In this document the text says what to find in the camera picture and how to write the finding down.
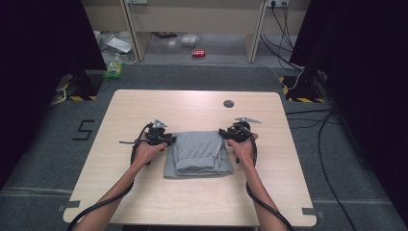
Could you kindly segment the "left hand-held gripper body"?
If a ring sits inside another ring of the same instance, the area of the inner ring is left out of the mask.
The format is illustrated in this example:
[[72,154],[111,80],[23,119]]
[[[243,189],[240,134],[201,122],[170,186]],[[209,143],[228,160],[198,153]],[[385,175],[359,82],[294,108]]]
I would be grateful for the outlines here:
[[140,132],[140,137],[150,145],[165,143],[166,124],[155,119],[148,123]]

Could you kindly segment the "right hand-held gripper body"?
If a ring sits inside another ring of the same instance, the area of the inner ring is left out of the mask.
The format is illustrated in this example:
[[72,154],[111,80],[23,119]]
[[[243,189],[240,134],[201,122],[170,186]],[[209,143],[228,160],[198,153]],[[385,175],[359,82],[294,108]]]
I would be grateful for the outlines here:
[[250,118],[250,117],[236,117],[235,122],[228,127],[230,130],[232,140],[236,142],[244,142],[252,137],[251,123],[261,123],[261,120]]

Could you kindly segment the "grey shorts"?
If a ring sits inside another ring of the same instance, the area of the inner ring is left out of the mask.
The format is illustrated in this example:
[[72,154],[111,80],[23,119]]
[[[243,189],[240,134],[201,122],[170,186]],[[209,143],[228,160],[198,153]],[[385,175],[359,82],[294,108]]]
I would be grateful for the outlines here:
[[219,177],[233,172],[218,131],[180,132],[175,137],[167,150],[164,178]]

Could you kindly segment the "person's right hand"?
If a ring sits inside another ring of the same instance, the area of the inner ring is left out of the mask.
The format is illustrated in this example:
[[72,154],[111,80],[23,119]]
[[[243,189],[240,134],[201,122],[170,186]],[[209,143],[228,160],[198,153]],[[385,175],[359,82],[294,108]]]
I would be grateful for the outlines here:
[[244,142],[227,140],[226,143],[232,147],[233,154],[240,160],[242,167],[255,167],[254,164],[254,147],[253,143],[257,140],[258,135],[253,133],[249,139]]

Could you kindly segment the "person's left hand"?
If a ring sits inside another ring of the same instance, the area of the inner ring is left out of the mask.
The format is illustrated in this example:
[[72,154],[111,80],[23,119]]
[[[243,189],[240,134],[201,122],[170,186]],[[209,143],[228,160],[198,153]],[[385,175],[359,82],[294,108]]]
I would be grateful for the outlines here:
[[146,140],[146,133],[143,133],[140,137],[140,141],[137,142],[136,149],[134,151],[133,162],[131,168],[141,169],[147,163],[149,163],[157,153],[167,147],[165,142],[157,145],[150,145]]

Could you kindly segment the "black stand base hazard tape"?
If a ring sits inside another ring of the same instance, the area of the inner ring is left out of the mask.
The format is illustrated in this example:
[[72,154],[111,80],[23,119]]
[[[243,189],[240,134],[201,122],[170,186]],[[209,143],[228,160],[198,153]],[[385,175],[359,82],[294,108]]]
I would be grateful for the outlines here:
[[58,100],[94,101],[102,85],[98,72],[83,72],[79,76],[66,74],[56,89]]
[[285,99],[290,102],[323,103],[321,91],[315,83],[302,83],[298,76],[279,77]]

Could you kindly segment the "green wet wipes packet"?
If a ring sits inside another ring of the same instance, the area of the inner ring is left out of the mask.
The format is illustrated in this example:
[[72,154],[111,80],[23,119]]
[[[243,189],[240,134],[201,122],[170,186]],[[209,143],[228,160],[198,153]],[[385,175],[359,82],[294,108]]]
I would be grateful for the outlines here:
[[103,77],[105,79],[119,79],[122,77],[124,67],[124,61],[119,53],[115,54],[115,57],[107,64],[107,69],[104,72]]

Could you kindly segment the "clear plastic container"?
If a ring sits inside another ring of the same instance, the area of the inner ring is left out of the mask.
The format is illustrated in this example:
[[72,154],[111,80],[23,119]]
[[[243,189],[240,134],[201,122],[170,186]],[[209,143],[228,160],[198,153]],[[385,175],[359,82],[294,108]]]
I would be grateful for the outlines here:
[[196,35],[183,35],[181,44],[183,47],[195,47],[197,43]]

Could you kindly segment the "grey plastic sheet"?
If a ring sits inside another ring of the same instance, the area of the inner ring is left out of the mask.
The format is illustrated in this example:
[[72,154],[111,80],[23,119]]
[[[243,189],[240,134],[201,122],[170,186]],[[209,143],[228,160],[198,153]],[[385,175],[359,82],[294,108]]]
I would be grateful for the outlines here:
[[106,44],[121,53],[129,53],[132,50],[132,44],[122,40],[120,38],[116,38],[114,36],[109,37],[106,40]]

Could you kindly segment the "black curtain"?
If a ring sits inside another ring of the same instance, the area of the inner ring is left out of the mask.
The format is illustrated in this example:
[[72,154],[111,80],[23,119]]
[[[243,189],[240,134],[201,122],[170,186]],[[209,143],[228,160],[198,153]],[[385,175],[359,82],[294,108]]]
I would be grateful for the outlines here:
[[0,190],[61,78],[104,67],[81,0],[0,0]]
[[291,60],[327,74],[361,153],[408,225],[408,0],[310,0]]

